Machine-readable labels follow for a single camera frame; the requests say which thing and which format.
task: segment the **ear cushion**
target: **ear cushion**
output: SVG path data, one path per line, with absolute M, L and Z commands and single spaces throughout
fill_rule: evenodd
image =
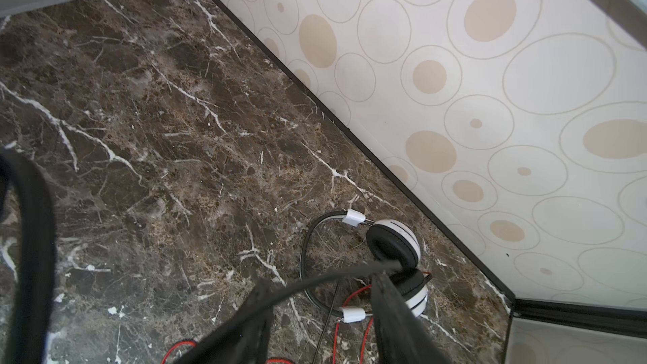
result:
M 418 265 L 418 255 L 407 239 L 391 228 L 376 223 L 366 232 L 366 243 L 377 260 L 397 260 L 403 268 Z
M 425 275 L 415 268 L 393 274 L 389 278 L 405 301 L 414 297 L 425 286 Z

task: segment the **headphones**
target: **headphones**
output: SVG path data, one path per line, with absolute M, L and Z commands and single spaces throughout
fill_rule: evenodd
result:
M 348 223 L 355 227 L 358 225 L 370 225 L 366 232 L 366 243 L 371 253 L 379 261 L 397 260 L 402 264 L 403 271 L 393 274 L 389 278 L 406 301 L 413 316 L 418 317 L 425 311 L 428 298 L 427 282 L 432 279 L 432 276 L 427 275 L 425 277 L 422 271 L 416 269 L 420 261 L 420 244 L 413 231 L 403 223 L 392 219 L 377 222 L 368 220 L 366 215 L 353 209 L 332 211 L 319 216 L 311 222 L 303 240 L 301 258 L 299 259 L 299 278 L 301 280 L 308 277 L 305 269 L 305 258 L 312 232 L 328 220 L 341 220 L 343 223 Z M 331 311 L 332 315 L 342 318 L 345 323 L 361 321 L 366 317 L 366 312 L 361 308 L 342 307 L 339 310 L 331 310 L 330 306 L 322 303 L 314 295 L 312 289 L 306 289 L 305 295 L 319 309 L 326 312 Z

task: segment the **brown marble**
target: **brown marble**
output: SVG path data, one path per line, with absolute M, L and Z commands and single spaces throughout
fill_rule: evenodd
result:
M 307 223 L 350 206 L 421 239 L 434 275 L 421 320 L 452 361 L 500 360 L 507 314 L 483 274 L 211 0 L 77 0 L 1 25 L 0 146 L 40 167 L 56 206 L 49 362 L 159 362 L 230 317 L 255 278 L 295 282 Z M 371 260 L 365 230 L 324 226 L 314 270 Z M 322 312 L 296 295 L 275 316 L 271 354 L 310 362 Z M 341 326 L 339 363 L 358 360 L 365 326 Z M 365 362 L 376 355 L 371 336 Z

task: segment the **beige dot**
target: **beige dot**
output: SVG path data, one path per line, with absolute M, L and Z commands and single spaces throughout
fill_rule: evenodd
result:
M 536 364 L 537 355 L 532 347 L 525 343 L 515 343 L 510 348 L 511 364 Z
M 495 40 L 513 25 L 514 0 L 474 0 L 465 12 L 465 32 L 480 42 Z
M 407 174 L 406 170 L 404 170 L 404 167 L 402 166 L 391 165 L 389 166 L 389 170 L 391 170 L 395 177 L 400 179 L 400 181 L 403 183 L 406 183 L 407 179 L 409 179 L 409 174 Z
M 279 52 L 279 46 L 276 45 L 274 40 L 272 40 L 271 38 L 266 38 L 266 39 L 263 40 L 263 44 L 265 44 L 265 46 L 268 47 L 270 49 L 270 51 L 273 54 L 275 54 L 277 57 L 280 56 L 281 53 Z
M 308 61 L 317 68 L 327 68 L 337 57 L 337 38 L 330 24 L 321 16 L 306 16 L 299 27 L 299 44 Z
M 409 136 L 405 148 L 409 160 L 426 172 L 447 172 L 456 163 L 456 149 L 437 132 L 418 131 Z
M 413 84 L 422 93 L 438 93 L 447 82 L 447 71 L 438 61 L 422 61 L 413 70 Z
M 471 180 L 458 180 L 452 187 L 458 198 L 467 202 L 479 202 L 483 199 L 483 189 Z
M 306 85 L 306 87 L 310 88 L 310 77 L 307 73 L 305 73 L 305 70 L 296 69 L 295 76 L 298 77 L 299 80 L 302 81 L 304 85 Z
M 582 142 L 601 158 L 635 158 L 647 152 L 647 123 L 635 119 L 604 121 L 589 129 Z
M 516 223 L 498 220 L 490 224 L 490 230 L 499 239 L 508 242 L 519 242 L 525 238 L 525 233 Z

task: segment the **black cable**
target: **black cable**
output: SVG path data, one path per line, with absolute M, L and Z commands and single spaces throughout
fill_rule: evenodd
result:
M 342 279 L 344 277 L 368 276 L 375 273 L 381 273 L 385 270 L 400 271 L 401 269 L 402 264 L 400 264 L 399 261 L 374 262 L 363 266 L 346 268 L 343 270 L 327 271 L 326 273 L 319 275 L 318 277 L 304 279 L 303 281 L 297 282 L 296 284 L 281 288 L 269 295 L 266 295 L 262 303 L 257 303 L 254 306 L 246 309 L 241 308 L 240 311 L 238 311 L 232 319 L 226 321 L 224 324 L 222 324 L 222 326 L 206 336 L 200 343 L 197 344 L 197 346 L 193 347 L 181 358 L 179 358 L 177 360 L 177 364 L 210 363 L 211 361 L 209 360 L 214 358 L 213 355 L 217 353 L 212 351 L 212 347 L 217 346 L 224 337 L 228 336 L 231 332 L 235 332 L 250 318 L 259 315 L 260 313 L 270 309 L 272 306 L 307 288 L 317 286 L 324 282 Z
M 333 294 L 333 300 L 330 302 L 330 309 L 328 310 L 328 315 L 326 316 L 326 322 L 323 324 L 323 329 L 321 329 L 321 334 L 319 335 L 319 341 L 317 342 L 317 348 L 314 350 L 314 356 L 312 357 L 312 364 L 317 360 L 317 353 L 319 353 L 319 347 L 321 346 L 321 341 L 324 339 L 324 334 L 326 333 L 326 328 L 330 322 L 330 316 L 333 312 L 333 307 L 335 306 L 335 299 L 337 297 L 337 291 L 339 290 L 339 284 L 341 280 L 337 280 L 337 285 L 335 286 L 335 293 Z
M 56 224 L 52 199 L 43 176 L 29 159 L 0 149 L 0 201 L 8 183 L 18 195 L 21 240 L 18 284 L 3 360 L 8 364 L 41 364 L 54 293 Z
M 303 245 L 301 246 L 301 257 L 299 258 L 299 279 L 303 280 L 308 277 L 308 273 L 306 271 L 305 267 L 305 258 L 308 252 L 308 245 L 310 244 L 310 238 L 312 236 L 312 232 L 314 232 L 315 228 L 319 224 L 321 224 L 324 221 L 327 221 L 328 219 L 332 219 L 333 217 L 339 217 L 339 219 L 344 218 L 346 216 L 346 211 L 341 210 L 341 211 L 331 211 L 329 213 L 323 214 L 314 221 L 310 223 L 310 226 L 308 227 L 308 231 L 305 233 L 305 239 L 303 239 Z M 312 302 L 317 308 L 324 312 L 330 311 L 332 315 L 336 317 L 344 317 L 344 314 L 340 310 L 336 310 L 333 308 L 332 305 L 328 306 L 321 302 L 319 298 L 314 295 L 313 289 L 311 288 L 306 288 L 305 291 L 305 296 L 308 297 L 310 302 Z

